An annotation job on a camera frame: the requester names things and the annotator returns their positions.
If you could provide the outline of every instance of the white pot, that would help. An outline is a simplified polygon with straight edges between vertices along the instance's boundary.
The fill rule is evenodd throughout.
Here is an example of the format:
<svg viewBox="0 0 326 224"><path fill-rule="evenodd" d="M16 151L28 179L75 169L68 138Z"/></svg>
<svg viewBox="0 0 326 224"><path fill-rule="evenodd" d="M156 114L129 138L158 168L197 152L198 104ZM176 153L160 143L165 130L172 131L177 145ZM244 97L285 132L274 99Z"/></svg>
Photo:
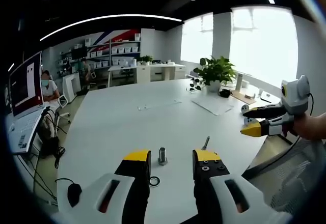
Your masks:
<svg viewBox="0 0 326 224"><path fill-rule="evenodd" d="M221 87L221 83L219 80L216 80L216 81L211 81L209 83L209 86L207 86L208 90L212 93L217 93L219 92L220 90L220 87Z"/></svg>

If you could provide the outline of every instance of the human arm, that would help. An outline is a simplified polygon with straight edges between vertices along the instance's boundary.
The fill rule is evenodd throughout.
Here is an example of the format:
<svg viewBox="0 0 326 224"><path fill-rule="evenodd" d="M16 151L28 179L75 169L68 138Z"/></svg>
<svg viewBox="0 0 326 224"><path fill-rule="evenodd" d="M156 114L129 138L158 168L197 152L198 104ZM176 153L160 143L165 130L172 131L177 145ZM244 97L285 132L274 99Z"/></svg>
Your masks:
<svg viewBox="0 0 326 224"><path fill-rule="evenodd" d="M51 96L43 96L43 100L45 102L50 102L50 101L55 100L55 99L57 99L59 97L60 97L59 91L58 91L58 89L56 89L54 91L54 94L53 95L51 95Z"/></svg>
<svg viewBox="0 0 326 224"><path fill-rule="evenodd" d="M87 72L86 72L86 75L85 75L85 80L89 81L89 79L91 77L91 67L90 67L90 65L87 65L86 70L87 70Z"/></svg>
<svg viewBox="0 0 326 224"><path fill-rule="evenodd" d="M304 114L295 118L293 130L305 139L326 139L326 113L317 117Z"/></svg>

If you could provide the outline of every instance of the metal bolt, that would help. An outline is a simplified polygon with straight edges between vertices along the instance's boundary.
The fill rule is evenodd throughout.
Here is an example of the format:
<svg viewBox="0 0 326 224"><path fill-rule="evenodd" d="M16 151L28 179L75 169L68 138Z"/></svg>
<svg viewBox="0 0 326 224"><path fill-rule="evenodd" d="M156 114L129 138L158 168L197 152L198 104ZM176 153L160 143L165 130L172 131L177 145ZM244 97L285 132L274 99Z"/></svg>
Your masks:
<svg viewBox="0 0 326 224"><path fill-rule="evenodd" d="M158 163L160 165L166 165L168 163L167 160L167 155L166 155L166 149L165 148L160 148L158 151Z"/></svg>
<svg viewBox="0 0 326 224"><path fill-rule="evenodd" d="M222 171L222 170L225 170L225 166L222 164L218 167L218 170Z"/></svg>
<svg viewBox="0 0 326 224"><path fill-rule="evenodd" d="M208 166L203 166L203 167L202 167L202 170L205 171L205 172L206 172L206 171L209 171L209 167L208 167Z"/></svg>
<svg viewBox="0 0 326 224"><path fill-rule="evenodd" d="M209 136L206 138L206 141L205 141L204 146L202 147L202 150L206 150L208 142L209 142Z"/></svg>

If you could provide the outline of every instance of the white table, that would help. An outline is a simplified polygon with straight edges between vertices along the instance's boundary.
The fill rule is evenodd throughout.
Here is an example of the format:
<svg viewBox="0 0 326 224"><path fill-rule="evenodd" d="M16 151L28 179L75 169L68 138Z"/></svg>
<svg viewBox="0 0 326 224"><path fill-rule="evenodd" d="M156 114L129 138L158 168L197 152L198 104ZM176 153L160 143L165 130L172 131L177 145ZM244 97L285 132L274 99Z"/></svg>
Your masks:
<svg viewBox="0 0 326 224"><path fill-rule="evenodd" d="M185 65L179 65L179 64L151 64L151 65L140 65L140 66L130 66L130 67L123 67L123 66L111 66L108 69L108 80L107 80L107 87L109 88L112 83L112 72L113 71L120 71L120 70L128 70L128 69L146 69L147 72L135 72L137 75L137 83L145 83L150 82L150 69L151 68L163 68L164 69L164 80L170 80L175 79L175 71L177 68L179 69L185 69Z"/></svg>
<svg viewBox="0 0 326 224"><path fill-rule="evenodd" d="M188 92L189 79L133 84L90 91L83 100L65 141L58 178L66 177L86 188L105 173L114 173L124 156L150 149L151 175L161 179L150 188L145 223L181 223L197 214L194 198L192 150L207 149L221 156L229 172L242 174L261 148L266 136L242 135L243 102L205 91ZM215 116L191 102L214 96L218 104L234 109ZM259 101L253 106L263 106ZM145 105L148 110L139 111ZM157 163L165 147L168 164ZM59 211L68 212L69 181L57 183Z"/></svg>

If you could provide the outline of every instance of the potted plant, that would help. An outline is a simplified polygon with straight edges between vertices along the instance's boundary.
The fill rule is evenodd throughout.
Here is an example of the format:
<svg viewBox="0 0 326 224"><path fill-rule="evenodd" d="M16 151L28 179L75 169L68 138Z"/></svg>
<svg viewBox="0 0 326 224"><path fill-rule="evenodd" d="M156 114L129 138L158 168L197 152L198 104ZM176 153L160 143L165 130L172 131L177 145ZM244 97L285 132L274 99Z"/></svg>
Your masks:
<svg viewBox="0 0 326 224"><path fill-rule="evenodd" d="M210 92L218 92L222 82L231 81L235 77L235 71L232 69L234 65L223 56L220 59L201 58L200 65L201 69L195 68L194 72L203 78Z"/></svg>
<svg viewBox="0 0 326 224"><path fill-rule="evenodd" d="M153 61L153 57L152 56L146 55L146 56L143 56L142 57L143 65L149 65L150 62L152 62L152 61Z"/></svg>
<svg viewBox="0 0 326 224"><path fill-rule="evenodd" d="M137 57L136 60L137 60L137 65L141 65L143 62L143 57Z"/></svg>

